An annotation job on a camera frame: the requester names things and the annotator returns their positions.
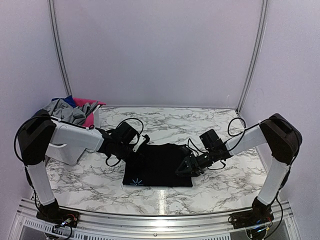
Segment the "black t-shirt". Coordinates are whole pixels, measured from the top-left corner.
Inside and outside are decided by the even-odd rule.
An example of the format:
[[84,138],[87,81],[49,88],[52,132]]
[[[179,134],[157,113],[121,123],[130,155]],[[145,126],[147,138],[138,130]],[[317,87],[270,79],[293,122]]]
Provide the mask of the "black t-shirt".
[[146,187],[192,187],[191,177],[179,177],[175,171],[184,159],[177,144],[147,144],[139,148],[143,162],[125,166],[123,185]]

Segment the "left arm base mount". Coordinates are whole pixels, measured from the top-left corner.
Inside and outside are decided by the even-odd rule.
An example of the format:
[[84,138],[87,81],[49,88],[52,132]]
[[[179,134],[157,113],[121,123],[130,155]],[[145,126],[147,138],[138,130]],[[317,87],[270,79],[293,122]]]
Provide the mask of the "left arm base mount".
[[76,228],[79,222],[80,213],[74,210],[63,209],[60,207],[43,208],[37,212],[36,218],[53,223],[59,227]]

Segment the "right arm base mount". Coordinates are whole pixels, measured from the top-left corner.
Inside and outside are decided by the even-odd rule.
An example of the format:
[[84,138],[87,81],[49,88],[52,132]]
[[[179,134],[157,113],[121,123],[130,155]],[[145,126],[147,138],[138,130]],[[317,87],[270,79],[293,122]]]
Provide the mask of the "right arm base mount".
[[228,218],[228,222],[232,224],[234,229],[271,224],[273,220],[274,215],[270,210],[263,215],[255,214],[253,210],[234,212]]

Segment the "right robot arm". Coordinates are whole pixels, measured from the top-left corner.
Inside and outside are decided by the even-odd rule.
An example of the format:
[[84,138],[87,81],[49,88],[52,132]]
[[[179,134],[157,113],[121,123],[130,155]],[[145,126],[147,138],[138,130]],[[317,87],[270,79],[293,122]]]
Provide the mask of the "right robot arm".
[[205,152],[198,156],[189,153],[175,171],[179,177],[200,176],[215,162],[227,160],[260,145],[268,145],[272,156],[271,166],[247,214],[252,224],[260,223],[289,178],[303,141],[301,133],[282,115],[275,113],[226,141],[222,141],[213,129],[199,138]]

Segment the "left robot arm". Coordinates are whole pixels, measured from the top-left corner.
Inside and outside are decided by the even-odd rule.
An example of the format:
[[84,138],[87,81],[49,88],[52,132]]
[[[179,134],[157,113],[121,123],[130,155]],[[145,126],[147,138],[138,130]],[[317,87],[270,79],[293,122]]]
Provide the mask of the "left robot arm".
[[53,194],[44,162],[49,144],[93,150],[137,167],[144,157],[130,145],[134,135],[134,129],[129,125],[112,130],[83,127],[54,118],[46,110],[39,110],[26,120],[15,134],[13,148],[23,162],[27,180],[39,200],[38,211],[53,223],[60,222],[64,216]]

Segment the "grey garment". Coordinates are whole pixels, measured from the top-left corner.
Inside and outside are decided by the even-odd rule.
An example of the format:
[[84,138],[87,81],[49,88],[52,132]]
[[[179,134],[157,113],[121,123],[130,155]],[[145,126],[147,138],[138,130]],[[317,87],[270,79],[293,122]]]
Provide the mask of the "grey garment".
[[81,123],[86,119],[86,114],[78,106],[73,108],[61,99],[51,101],[42,109],[47,111],[50,116],[74,125],[82,126]]

